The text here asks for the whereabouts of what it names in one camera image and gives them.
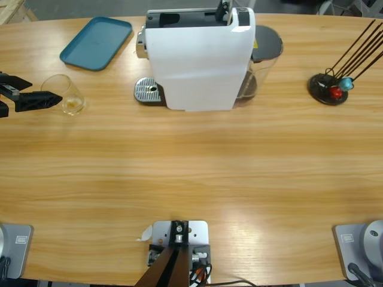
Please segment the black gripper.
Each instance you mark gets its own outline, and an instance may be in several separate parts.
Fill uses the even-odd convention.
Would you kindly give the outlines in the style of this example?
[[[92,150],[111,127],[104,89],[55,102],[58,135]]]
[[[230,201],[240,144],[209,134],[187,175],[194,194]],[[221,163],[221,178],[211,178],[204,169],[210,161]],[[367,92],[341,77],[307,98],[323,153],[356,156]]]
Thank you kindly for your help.
[[[16,112],[33,111],[51,108],[62,101],[62,96],[50,91],[34,91],[31,93],[20,93],[21,90],[29,88],[32,83],[17,76],[0,73],[1,94],[12,100]],[[1,118],[8,117],[9,107],[1,102]]]

